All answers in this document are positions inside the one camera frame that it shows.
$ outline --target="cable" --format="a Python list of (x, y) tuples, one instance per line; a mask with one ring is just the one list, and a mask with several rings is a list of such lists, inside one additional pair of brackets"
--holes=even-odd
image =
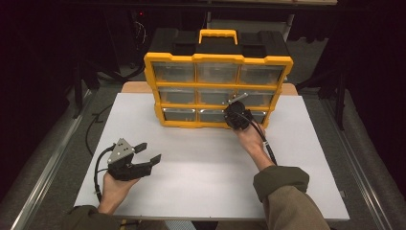
[(265, 144), (266, 150), (268, 151), (269, 157), (271, 158), (271, 160), (274, 162), (274, 164), (277, 166), (277, 159), (275, 158), (274, 152), (272, 151), (271, 147), (269, 146), (268, 141), (266, 140), (265, 135), (263, 134), (263, 132), (260, 130), (260, 128), (258, 128), (258, 126), (256, 126), (252, 121), (250, 121), (248, 118), (246, 118), (244, 115), (235, 113), (237, 116), (243, 118), (245, 121), (247, 121), (259, 134), (260, 138), (262, 139), (262, 142)]
[(109, 151), (112, 151), (114, 149), (114, 147), (116, 147), (116, 144), (113, 144), (113, 146), (111, 146), (110, 148), (107, 148), (104, 151), (102, 151), (98, 157), (98, 160), (96, 161), (95, 176), (93, 177), (93, 181), (95, 182), (95, 192), (96, 192), (96, 195), (98, 196), (99, 202), (102, 201), (101, 187), (99, 186), (99, 182), (98, 182), (99, 164), (102, 160), (102, 157)]
[(90, 155), (93, 157), (93, 151), (90, 149), (90, 146), (89, 146), (89, 141), (88, 141), (88, 137), (89, 137), (89, 131), (90, 131), (90, 128), (92, 127), (92, 125), (94, 124), (94, 123), (102, 123), (102, 121), (99, 121), (99, 117), (103, 114), (103, 112), (105, 111), (105, 110), (107, 110), (109, 107), (111, 107), (113, 104), (110, 104), (109, 106), (107, 106), (106, 108), (104, 108), (101, 112), (99, 112), (99, 113), (93, 113), (92, 115), (93, 116), (95, 116), (95, 118), (93, 119), (93, 121), (90, 123), (90, 125), (89, 125), (89, 127), (87, 128), (87, 130), (86, 130), (86, 135), (85, 135), (85, 137), (84, 137), (84, 142), (85, 142), (85, 144), (86, 144), (86, 147), (87, 147), (87, 150), (89, 151), (89, 153), (90, 153)]

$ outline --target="dark floor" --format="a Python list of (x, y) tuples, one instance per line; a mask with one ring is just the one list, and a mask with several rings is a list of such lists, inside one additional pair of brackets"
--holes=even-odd
[[(325, 42), (307, 44), (304, 40), (299, 40), (288, 42), (287, 45), (295, 60), (288, 81), (298, 83), (306, 80), (311, 76)], [(38, 146), (2, 201), (0, 229), (10, 229), (23, 207), (31, 211), (27, 216), (27, 210), (22, 212), (22, 218), (18, 222), (24, 222), (21, 225), (26, 228), (15, 229), (59, 229), (61, 219), (75, 202), (91, 160), (85, 144), (86, 133), (90, 149), (94, 150), (109, 109), (100, 114), (100, 122), (93, 124), (94, 114), (101, 113), (112, 104), (120, 90), (121, 86), (117, 83), (102, 82), (101, 89), (91, 92), (86, 98), (88, 105), (76, 120), (72, 119), (75, 108), (71, 104)], [(350, 94), (346, 96), (344, 113), (346, 130), (340, 131), (331, 119), (330, 105), (333, 102), (319, 100), (316, 90), (306, 89), (300, 93), (350, 214), (350, 221), (334, 222), (330, 226), (336, 229), (406, 229), (403, 196), (376, 154), (350, 100)], [(74, 124), (78, 125), (75, 131), (72, 129)], [(60, 164), (54, 165), (56, 173), (53, 176), (42, 174), (49, 169), (48, 163), (58, 154), (63, 155), (63, 158), (60, 159)], [(44, 188), (34, 204), (26, 203), (35, 184), (39, 183), (38, 179), (40, 181), (44, 178), (50, 182), (50, 186)], [(185, 223), (183, 227), (172, 225), (171, 229), (193, 228)]]

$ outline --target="white table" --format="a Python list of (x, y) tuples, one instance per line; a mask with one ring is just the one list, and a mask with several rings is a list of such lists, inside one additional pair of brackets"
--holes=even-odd
[[(133, 163), (162, 153), (152, 175), (141, 179), (116, 211), (134, 219), (249, 220), (263, 219), (253, 188), (258, 172), (234, 133), (224, 128), (163, 127), (153, 110), (152, 94), (118, 94), (75, 205), (98, 206), (93, 175), (98, 155), (119, 138), (132, 146), (147, 142)], [(299, 96), (280, 96), (266, 137), (279, 165), (298, 166), (310, 175), (307, 193), (325, 219), (346, 220), (349, 214)], [(107, 166), (109, 153), (101, 161)], [(102, 186), (102, 175), (99, 181)]]

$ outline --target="carrying handle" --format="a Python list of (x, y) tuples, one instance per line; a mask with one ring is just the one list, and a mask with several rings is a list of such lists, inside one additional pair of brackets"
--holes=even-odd
[(237, 32), (234, 30), (200, 30), (199, 44), (202, 43), (203, 36), (231, 36), (237, 45)]

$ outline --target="sleeve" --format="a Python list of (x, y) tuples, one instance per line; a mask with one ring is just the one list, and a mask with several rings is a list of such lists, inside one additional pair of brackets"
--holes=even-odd
[(268, 229), (329, 229), (305, 192), (309, 176), (297, 167), (271, 166), (254, 177)]
[(75, 207), (62, 221), (62, 230), (118, 230), (115, 218), (101, 214), (91, 205)]

